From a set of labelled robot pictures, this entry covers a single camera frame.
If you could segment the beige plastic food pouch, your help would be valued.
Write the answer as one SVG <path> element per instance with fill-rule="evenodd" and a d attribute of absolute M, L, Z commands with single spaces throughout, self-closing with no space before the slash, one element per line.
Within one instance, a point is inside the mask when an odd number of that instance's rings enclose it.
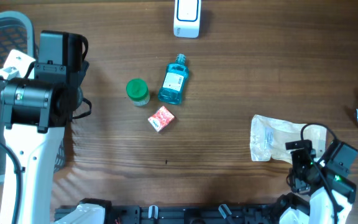
<path fill-rule="evenodd" d="M 250 154 L 254 162 L 265 162 L 271 159 L 292 163 L 290 151 L 286 150 L 287 142 L 299 141 L 304 124 L 254 115 L 250 129 Z M 316 157 L 320 158 L 326 149 L 327 129 L 322 126 L 306 127 L 303 137 L 312 142 Z"/>

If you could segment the red tissue packet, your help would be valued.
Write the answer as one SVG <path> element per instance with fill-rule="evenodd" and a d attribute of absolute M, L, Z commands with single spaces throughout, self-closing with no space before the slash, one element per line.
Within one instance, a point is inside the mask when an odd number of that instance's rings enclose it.
<path fill-rule="evenodd" d="M 165 106 L 162 106 L 155 114 L 148 118 L 148 122 L 152 125 L 156 132 L 160 132 L 174 119 L 175 116 L 167 110 Z"/>

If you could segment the blue mouthwash bottle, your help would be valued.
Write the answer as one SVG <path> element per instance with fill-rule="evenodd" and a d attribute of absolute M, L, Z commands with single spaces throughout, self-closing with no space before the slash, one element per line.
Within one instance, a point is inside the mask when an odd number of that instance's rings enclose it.
<path fill-rule="evenodd" d="M 186 56 L 178 54 L 175 62 L 167 65 L 165 78 L 158 92 L 158 99 L 162 102 L 180 105 L 188 77 L 189 69 L 186 66 Z"/>

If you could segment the green lid jar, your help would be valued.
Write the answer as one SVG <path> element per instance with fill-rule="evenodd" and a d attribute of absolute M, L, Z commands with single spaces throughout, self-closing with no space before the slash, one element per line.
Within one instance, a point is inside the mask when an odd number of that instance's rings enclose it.
<path fill-rule="evenodd" d="M 140 78 L 132 79 L 128 82 L 126 93 L 135 106 L 145 106 L 150 101 L 148 86 Z"/>

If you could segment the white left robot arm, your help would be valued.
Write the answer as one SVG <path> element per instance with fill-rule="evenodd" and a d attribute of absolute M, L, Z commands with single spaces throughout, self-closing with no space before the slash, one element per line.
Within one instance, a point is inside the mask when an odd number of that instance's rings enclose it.
<path fill-rule="evenodd" d="M 67 124 L 91 114 L 80 88 L 89 63 L 80 34 L 44 30 L 38 58 L 13 50 L 0 75 L 7 151 L 0 223 L 48 223 L 53 174 Z"/>

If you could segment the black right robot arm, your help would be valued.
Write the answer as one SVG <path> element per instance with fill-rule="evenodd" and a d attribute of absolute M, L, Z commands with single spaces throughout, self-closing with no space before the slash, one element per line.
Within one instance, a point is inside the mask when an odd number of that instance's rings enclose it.
<path fill-rule="evenodd" d="M 323 156 L 310 140 L 288 142 L 293 167 L 287 184 L 291 193 L 280 197 L 271 214 L 278 223 L 345 223 L 356 199 L 357 186 L 347 179 L 358 150 L 333 140 Z"/>

